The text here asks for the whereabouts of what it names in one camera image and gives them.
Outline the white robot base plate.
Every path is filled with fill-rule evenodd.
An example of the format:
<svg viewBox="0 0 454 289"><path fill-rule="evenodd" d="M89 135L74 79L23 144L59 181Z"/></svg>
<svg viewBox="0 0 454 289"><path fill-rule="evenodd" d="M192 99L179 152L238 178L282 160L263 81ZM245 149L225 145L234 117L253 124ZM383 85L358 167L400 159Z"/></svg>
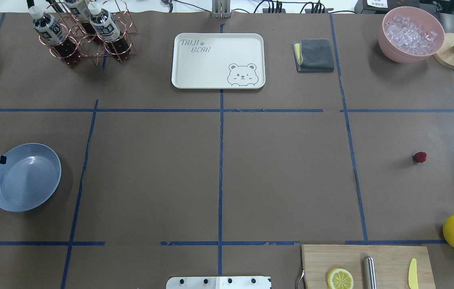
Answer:
<svg viewBox="0 0 454 289"><path fill-rule="evenodd" d="M172 277L167 289L271 289L272 282L266 276L201 276Z"/></svg>

